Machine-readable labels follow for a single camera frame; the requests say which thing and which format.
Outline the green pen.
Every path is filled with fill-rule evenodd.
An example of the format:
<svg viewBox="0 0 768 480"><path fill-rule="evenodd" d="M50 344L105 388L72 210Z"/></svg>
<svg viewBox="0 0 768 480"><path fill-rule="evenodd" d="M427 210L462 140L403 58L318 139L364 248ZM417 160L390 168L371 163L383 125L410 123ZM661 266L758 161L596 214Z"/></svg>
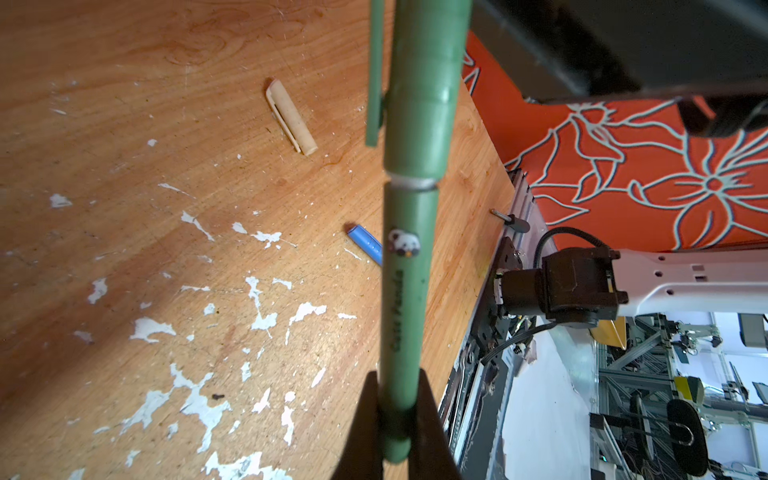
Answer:
<svg viewBox="0 0 768 480"><path fill-rule="evenodd" d="M411 450L439 183L446 174L470 25L469 1L398 1L390 68L385 4L373 1L365 143L384 145L379 440L385 461Z"/></svg>

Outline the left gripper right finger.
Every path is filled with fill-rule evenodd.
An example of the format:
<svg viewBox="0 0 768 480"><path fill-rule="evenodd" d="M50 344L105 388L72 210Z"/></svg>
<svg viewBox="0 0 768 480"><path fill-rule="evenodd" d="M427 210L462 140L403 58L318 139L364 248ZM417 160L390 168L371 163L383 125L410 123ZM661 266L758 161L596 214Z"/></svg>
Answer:
<svg viewBox="0 0 768 480"><path fill-rule="evenodd" d="M460 480L426 372L419 372L417 400L411 429L408 478Z"/></svg>

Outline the beige pen cap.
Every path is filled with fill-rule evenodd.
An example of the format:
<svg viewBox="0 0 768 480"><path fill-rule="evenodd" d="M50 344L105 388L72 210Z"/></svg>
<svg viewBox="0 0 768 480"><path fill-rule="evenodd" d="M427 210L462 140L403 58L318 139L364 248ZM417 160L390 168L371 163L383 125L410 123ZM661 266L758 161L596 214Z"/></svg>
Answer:
<svg viewBox="0 0 768 480"><path fill-rule="evenodd" d="M270 81L265 97L294 149L305 156L315 153L318 145L280 80Z"/></svg>

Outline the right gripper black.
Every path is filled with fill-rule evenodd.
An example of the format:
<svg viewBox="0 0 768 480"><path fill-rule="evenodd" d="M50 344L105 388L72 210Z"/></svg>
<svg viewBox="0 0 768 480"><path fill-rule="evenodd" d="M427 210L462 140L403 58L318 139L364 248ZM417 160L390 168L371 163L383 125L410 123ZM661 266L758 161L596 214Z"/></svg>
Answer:
<svg viewBox="0 0 768 480"><path fill-rule="evenodd" d="M764 1L476 1L471 30L528 103L672 100L703 138L767 126Z"/></svg>

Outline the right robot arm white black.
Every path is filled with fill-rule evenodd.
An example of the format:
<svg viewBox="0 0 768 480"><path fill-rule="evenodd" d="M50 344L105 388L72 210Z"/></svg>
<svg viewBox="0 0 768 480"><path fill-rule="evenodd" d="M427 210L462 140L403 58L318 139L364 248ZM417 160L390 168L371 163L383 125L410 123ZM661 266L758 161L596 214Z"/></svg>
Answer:
<svg viewBox="0 0 768 480"><path fill-rule="evenodd" d="M526 103L566 111L539 187L671 241L613 261L621 315L766 312L765 2L478 1L471 28Z"/></svg>

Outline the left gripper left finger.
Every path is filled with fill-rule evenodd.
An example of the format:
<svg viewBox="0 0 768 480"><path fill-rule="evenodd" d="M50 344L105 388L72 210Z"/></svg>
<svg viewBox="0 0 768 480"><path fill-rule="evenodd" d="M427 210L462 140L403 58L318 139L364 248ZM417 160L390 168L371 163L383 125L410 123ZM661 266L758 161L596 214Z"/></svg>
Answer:
<svg viewBox="0 0 768 480"><path fill-rule="evenodd" d="M378 378L370 371L363 384L344 449L331 476L333 480L381 480Z"/></svg>

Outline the blue pen cap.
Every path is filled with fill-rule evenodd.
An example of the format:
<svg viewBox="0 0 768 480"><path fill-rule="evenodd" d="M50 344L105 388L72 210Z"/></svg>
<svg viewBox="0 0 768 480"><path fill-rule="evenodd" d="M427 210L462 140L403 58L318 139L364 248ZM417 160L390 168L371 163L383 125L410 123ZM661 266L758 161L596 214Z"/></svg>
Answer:
<svg viewBox="0 0 768 480"><path fill-rule="evenodd" d="M363 226L355 223L348 223L344 226L347 236L373 260L377 265L382 265L382 245L381 243Z"/></svg>

